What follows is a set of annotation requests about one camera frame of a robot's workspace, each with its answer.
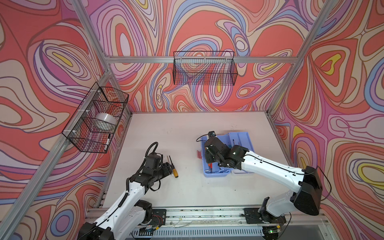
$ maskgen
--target metal frame post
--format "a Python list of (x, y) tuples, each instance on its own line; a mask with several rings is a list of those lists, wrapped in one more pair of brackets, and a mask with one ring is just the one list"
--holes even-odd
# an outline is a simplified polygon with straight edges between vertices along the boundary
[[(171, 56), (106, 56), (105, 59), (107, 63), (173, 63), (174, 60)], [(295, 56), (233, 57), (235, 63), (295, 63), (296, 60)]]
[[(110, 72), (105, 72), (99, 79), (99, 85), (105, 86), (110, 77)], [(67, 129), (72, 129), (74, 124), (79, 120), (83, 113), (82, 111), (86, 109), (96, 93), (97, 87), (98, 86), (95, 84), (94, 91), (90, 91), (90, 94), (84, 100), (84, 103), (79, 107), (75, 116), (67, 125)], [(11, 238), (69, 144), (70, 141), (63, 134), (60, 134), (59, 139), (49, 151), (42, 164), (37, 168), (35, 174), (28, 181), (27, 185), (0, 223), (0, 240)]]
[(278, 100), (285, 93), (285, 90), (287, 89), (288, 85), (292, 82), (297, 70), (300, 67), (300, 63), (304, 60), (305, 55), (311, 47), (318, 32), (324, 25), (325, 20), (331, 13), (331, 10), (336, 2), (337, 0), (326, 0), (323, 7), (320, 9), (319, 15), (317, 15), (317, 18), (315, 19), (310, 31), (308, 32), (307, 37), (304, 39), (304, 42), (297, 54), (296, 63), (289, 68), (287, 75), (285, 76), (283, 82), (280, 84), (275, 95), (273, 96), (273, 99), (267, 109), (268, 113), (276, 107), (276, 105), (279, 103)]

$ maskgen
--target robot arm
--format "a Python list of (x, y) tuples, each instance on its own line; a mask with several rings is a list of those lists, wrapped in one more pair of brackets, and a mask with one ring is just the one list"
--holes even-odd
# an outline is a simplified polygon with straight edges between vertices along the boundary
[[(152, 204), (140, 200), (155, 182), (172, 173), (173, 167), (165, 162), (163, 155), (155, 153), (158, 143), (147, 150), (139, 170), (126, 180), (126, 190), (115, 203), (93, 224), (84, 223), (79, 230), (78, 240), (124, 240), (139, 225), (149, 224), (152, 218)], [(148, 226), (155, 230), (159, 226)]]
[(263, 219), (270, 219), (270, 215), (278, 217), (293, 210), (309, 215), (319, 214), (323, 187), (317, 169), (309, 166), (306, 169), (287, 166), (239, 145), (229, 149), (213, 131), (208, 133), (208, 137), (204, 144), (207, 163), (218, 162), (224, 167), (255, 172), (289, 188), (287, 193), (271, 200), (269, 197), (264, 199), (259, 210)]

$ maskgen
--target wire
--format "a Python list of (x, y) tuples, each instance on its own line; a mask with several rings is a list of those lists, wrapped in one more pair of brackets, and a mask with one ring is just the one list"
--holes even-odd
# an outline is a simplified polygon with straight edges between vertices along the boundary
[(96, 225), (96, 226), (94, 226), (93, 228), (91, 228), (87, 233), (85, 233), (85, 234), (83, 234), (81, 237), (79, 237), (78, 239), (80, 240), (82, 237), (84, 237), (85, 235), (87, 235), (88, 233), (90, 233), (91, 231), (93, 231), (93, 230), (95, 230), (98, 226), (100, 226), (101, 224), (103, 224), (106, 220), (108, 220), (109, 218), (110, 218), (110, 216), (112, 216), (115, 212), (116, 212), (116, 210), (119, 208), (119, 206), (118, 207), (116, 207), (116, 209), (106, 218), (106, 219), (104, 219), (104, 221), (102, 221), (99, 225)]
[(104, 221), (102, 221), (99, 225), (96, 225), (94, 226), (93, 228), (91, 228), (88, 232), (86, 232), (85, 234), (83, 234), (81, 237), (79, 237), (78, 239), (80, 240), (82, 237), (84, 237), (85, 235), (87, 235), (88, 233), (90, 233), (91, 231), (95, 230), (98, 226), (100, 226), (101, 224), (103, 224), (108, 218), (104, 219)]
[(259, 159), (259, 158), (255, 157), (255, 156), (253, 156), (253, 155), (246, 154), (246, 155), (244, 155), (244, 157), (245, 157), (245, 156), (252, 156), (252, 157), (254, 157), (255, 159), (258, 159), (258, 160), (260, 160), (260, 161), (262, 161), (262, 162), (266, 162), (266, 163), (268, 163), (268, 164), (271, 164), (271, 165), (273, 165), (273, 166), (275, 166), (275, 167), (278, 167), (278, 168), (280, 168), (280, 169), (286, 170), (287, 172), (291, 172), (291, 173), (296, 174), (296, 175), (311, 175), (311, 174), (313, 174), (314, 172), (316, 172), (316, 170), (317, 170), (317, 168), (318, 168), (318, 166), (317, 166), (317, 167), (315, 168), (315, 170), (313, 170), (313, 172), (311, 172), (311, 173), (296, 173), (296, 172), (289, 171), (289, 170), (287, 170), (287, 169), (285, 169), (285, 168), (279, 167), (279, 166), (277, 166), (277, 165), (275, 165), (275, 164), (273, 164), (273, 163), (270, 163), (270, 162), (268, 162), (268, 161), (263, 161), (262, 159)]
[(129, 234), (131, 234), (131, 235), (132, 235), (132, 237), (133, 237), (133, 239), (134, 239), (134, 240), (136, 240), (136, 238), (133, 236), (132, 232), (130, 232)]
[(160, 186), (161, 186), (161, 181), (159, 180), (159, 187), (156, 190), (153, 190), (153, 188), (151, 188), (151, 187), (149, 189), (155, 192), (155, 191), (160, 189)]
[(196, 139), (196, 142), (206, 141), (206, 140), (199, 140), (199, 138), (204, 137), (205, 135), (208, 135), (208, 134), (201, 135), (200, 137), (198, 137), (198, 138)]
[(253, 218), (253, 217), (247, 216), (245, 214), (240, 214), (240, 216), (245, 217), (245, 218), (250, 218), (252, 220), (260, 221), (260, 219)]
[(144, 160), (143, 160), (141, 166), (139, 167), (139, 169), (136, 171), (136, 173), (140, 172), (140, 171), (144, 168), (145, 162), (147, 161), (147, 156), (148, 156), (149, 150), (150, 150), (154, 145), (156, 145), (156, 146), (155, 146), (155, 148), (153, 149), (152, 153), (155, 153), (155, 151), (156, 151), (157, 146), (159, 145), (159, 143), (158, 143), (158, 142), (154, 142), (154, 143), (152, 143), (152, 144), (149, 146), (149, 148), (148, 148), (147, 151), (145, 152)]
[(282, 235), (283, 235), (283, 233), (285, 232), (285, 230), (287, 230), (287, 228), (288, 228), (288, 225), (289, 225), (289, 223), (291, 222), (291, 220), (292, 220), (292, 214), (291, 214), (291, 212), (289, 212), (289, 215), (291, 216), (291, 218), (289, 219), (289, 222), (288, 222), (288, 224), (287, 224), (287, 226), (285, 227), (285, 229), (281, 232), (281, 234), (280, 234), (280, 236), (277, 238), (277, 239), (279, 239), (279, 238), (281, 238), (282, 237)]
[(327, 176), (325, 176), (323, 170), (322, 170), (319, 166), (317, 166), (317, 167), (320, 169), (320, 171), (321, 171), (321, 173), (324, 175), (325, 179), (327, 179), (327, 181), (328, 181), (328, 185), (329, 185), (329, 187), (330, 187), (328, 195), (327, 195), (325, 198), (321, 199), (321, 200), (320, 200), (320, 202), (321, 202), (321, 201), (324, 201), (325, 199), (327, 199), (327, 198), (331, 195), (331, 192), (332, 192), (332, 184), (331, 184), (331, 182), (328, 180)]
[(163, 225), (163, 219), (160, 216), (158, 215), (152, 215), (152, 216), (157, 217), (157, 219), (159, 220), (159, 226)]

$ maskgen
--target wire basket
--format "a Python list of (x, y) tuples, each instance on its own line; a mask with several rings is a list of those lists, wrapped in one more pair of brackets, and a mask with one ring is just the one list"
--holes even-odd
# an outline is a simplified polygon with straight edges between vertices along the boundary
[(233, 51), (174, 51), (175, 85), (235, 85)]
[[(128, 103), (128, 97), (127, 93), (119, 89), (98, 86), (91, 102), (74, 127), (69, 130), (70, 133), (65, 135), (64, 130), (63, 134), (81, 152), (108, 152), (123, 110)], [(100, 113), (112, 116), (116, 124), (101, 120), (98, 117)]]

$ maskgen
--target psychedelic patterned wall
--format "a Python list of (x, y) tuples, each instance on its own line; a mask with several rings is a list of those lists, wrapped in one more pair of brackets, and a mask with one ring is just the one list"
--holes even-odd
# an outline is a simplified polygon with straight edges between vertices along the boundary
[(14, 233), (13, 240), (75, 239), (97, 201), (110, 161), (121, 140), (123, 114), (107, 154), (68, 149)]
[[(233, 50), (296, 56), (321, 0), (94, 0), (86, 7), (109, 56)], [(172, 64), (111, 66), (132, 111), (264, 111), (288, 64), (238, 64), (235, 86), (174, 86)]]
[(288, 71), (284, 63), (238, 64), (234, 86), (175, 86), (173, 64), (129, 64), (112, 66), (128, 105), (141, 111), (264, 111)]
[(339, 1), (273, 114), (295, 165), (331, 181), (341, 239), (384, 239), (383, 39), (383, 1)]
[[(0, 220), (103, 73), (69, 2), (0, 1)], [(68, 147), (13, 239), (75, 237), (126, 121), (108, 154)]]

